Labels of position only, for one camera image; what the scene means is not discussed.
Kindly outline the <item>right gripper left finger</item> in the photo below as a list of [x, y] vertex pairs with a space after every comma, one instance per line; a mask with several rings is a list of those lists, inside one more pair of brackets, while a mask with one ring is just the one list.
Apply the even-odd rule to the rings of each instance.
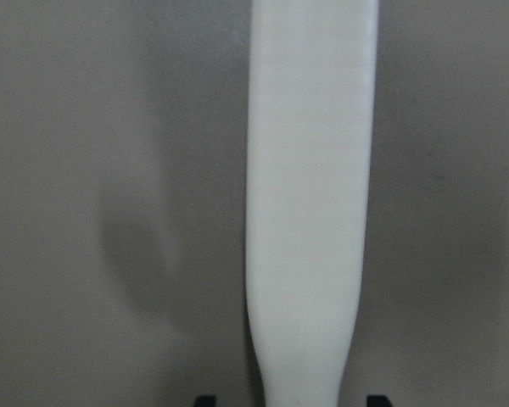
[[204, 394], [194, 400], [194, 407], [216, 407], [216, 396]]

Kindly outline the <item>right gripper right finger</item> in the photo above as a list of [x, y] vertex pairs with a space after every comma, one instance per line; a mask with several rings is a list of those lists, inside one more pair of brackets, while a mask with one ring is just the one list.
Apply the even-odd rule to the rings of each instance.
[[391, 407], [391, 401], [385, 395], [370, 394], [366, 396], [366, 407]]

